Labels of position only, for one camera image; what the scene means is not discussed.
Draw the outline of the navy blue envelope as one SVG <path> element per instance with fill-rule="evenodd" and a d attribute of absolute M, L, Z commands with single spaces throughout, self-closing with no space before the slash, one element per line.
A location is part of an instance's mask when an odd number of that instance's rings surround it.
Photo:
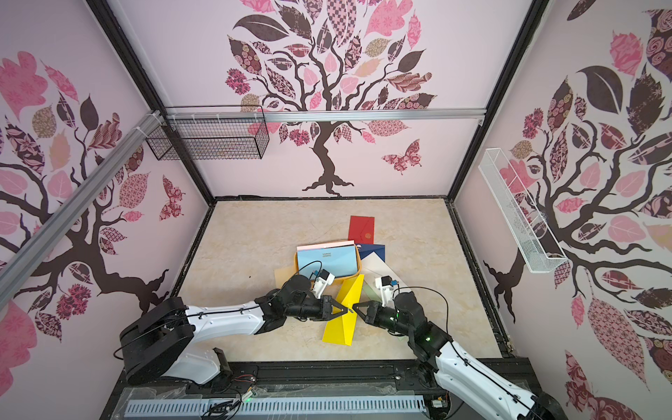
<path fill-rule="evenodd" d="M 386 261 L 386 247 L 381 244 L 358 244 L 357 249 L 359 251 L 360 259 L 364 260 L 369 255 L 375 254 L 378 258 L 385 262 Z"/>

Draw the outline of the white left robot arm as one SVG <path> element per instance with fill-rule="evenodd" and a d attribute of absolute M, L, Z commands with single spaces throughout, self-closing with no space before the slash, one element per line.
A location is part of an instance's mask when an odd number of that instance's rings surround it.
<path fill-rule="evenodd" d="M 311 280 L 297 274 L 239 306 L 207 308 L 186 304 L 182 297 L 166 299 L 122 330 L 118 353 L 132 386 L 163 377 L 203 385 L 227 374 L 228 362 L 219 348 L 199 350 L 200 342 L 267 334 L 288 318 L 327 322 L 351 312 L 333 297 L 314 293 Z"/>

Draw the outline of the mint green envelope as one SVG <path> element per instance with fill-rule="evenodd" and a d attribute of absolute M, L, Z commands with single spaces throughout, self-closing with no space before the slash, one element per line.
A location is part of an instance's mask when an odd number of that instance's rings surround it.
<path fill-rule="evenodd" d="M 377 290 L 372 288 L 368 283 L 362 285 L 362 301 L 364 300 L 381 301 L 381 297 L 377 293 Z"/>

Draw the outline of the white envelope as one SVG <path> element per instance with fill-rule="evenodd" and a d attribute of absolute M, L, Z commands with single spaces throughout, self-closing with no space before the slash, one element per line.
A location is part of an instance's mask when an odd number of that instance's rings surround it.
<path fill-rule="evenodd" d="M 362 270 L 360 274 L 364 276 L 364 283 L 369 284 L 372 288 L 375 288 L 375 279 L 380 276 L 391 276 L 393 279 L 397 280 L 400 288 L 407 287 L 407 283 L 404 283 L 402 278 L 397 275 L 390 267 L 381 261 L 377 255 L 372 254 L 362 260 Z"/>

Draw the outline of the yellow envelope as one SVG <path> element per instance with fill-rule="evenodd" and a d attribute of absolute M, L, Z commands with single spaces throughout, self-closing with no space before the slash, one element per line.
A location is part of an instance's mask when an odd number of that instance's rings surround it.
<path fill-rule="evenodd" d="M 345 280 L 336 297 L 337 302 L 348 309 L 348 312 L 335 320 L 327 322 L 322 341 L 334 345 L 351 346 L 355 336 L 358 315 L 353 311 L 354 304 L 360 302 L 364 276 Z"/>

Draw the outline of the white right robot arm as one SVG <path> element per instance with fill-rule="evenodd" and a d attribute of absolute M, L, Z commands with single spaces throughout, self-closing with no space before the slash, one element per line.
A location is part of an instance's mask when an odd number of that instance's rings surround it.
<path fill-rule="evenodd" d="M 440 388 L 460 398 L 485 419 L 565 419 L 551 395 L 535 394 L 500 376 L 425 316 L 413 292 L 394 297 L 393 306 L 367 301 L 353 305 L 365 323 L 408 338 L 408 346 Z"/>

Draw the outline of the pink envelope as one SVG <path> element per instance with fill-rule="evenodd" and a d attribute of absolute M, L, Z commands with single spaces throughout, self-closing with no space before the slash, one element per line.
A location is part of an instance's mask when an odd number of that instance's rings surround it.
<path fill-rule="evenodd" d="M 329 241 L 328 243 L 315 243 L 297 246 L 297 252 L 307 250 L 326 250 L 331 248 L 355 246 L 355 241 Z"/>

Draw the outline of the red envelope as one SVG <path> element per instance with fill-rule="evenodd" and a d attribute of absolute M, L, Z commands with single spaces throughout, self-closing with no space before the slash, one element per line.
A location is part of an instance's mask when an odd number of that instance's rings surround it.
<path fill-rule="evenodd" d="M 374 217 L 352 215 L 348 228 L 348 240 L 355 244 L 374 244 L 375 222 Z"/>

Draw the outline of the cream envelope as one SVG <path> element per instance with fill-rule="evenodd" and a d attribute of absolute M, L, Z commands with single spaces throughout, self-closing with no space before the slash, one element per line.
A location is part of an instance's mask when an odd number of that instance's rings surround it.
<path fill-rule="evenodd" d="M 274 277 L 276 282 L 276 288 L 280 289 L 286 281 L 288 281 L 292 276 L 295 275 L 295 269 L 293 267 L 284 267 L 274 270 Z"/>

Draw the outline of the light blue envelope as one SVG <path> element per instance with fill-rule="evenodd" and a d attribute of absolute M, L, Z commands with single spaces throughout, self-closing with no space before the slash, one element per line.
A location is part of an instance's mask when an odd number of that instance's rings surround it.
<path fill-rule="evenodd" d="M 297 250 L 299 274 L 307 278 L 326 270 L 336 278 L 348 278 L 358 271 L 355 245 L 328 248 L 299 248 Z"/>

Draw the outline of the aluminium rail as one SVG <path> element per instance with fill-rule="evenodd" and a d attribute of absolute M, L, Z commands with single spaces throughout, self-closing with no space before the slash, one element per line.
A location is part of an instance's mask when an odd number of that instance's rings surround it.
<path fill-rule="evenodd" d="M 138 122 L 94 172 L 82 181 L 73 195 L 47 219 L 41 229 L 8 262 L 1 272 L 1 306 L 6 306 L 47 255 L 74 225 L 75 220 L 92 205 L 95 198 L 114 178 L 117 171 L 145 141 L 149 134 L 161 126 L 164 118 L 154 111 Z"/>

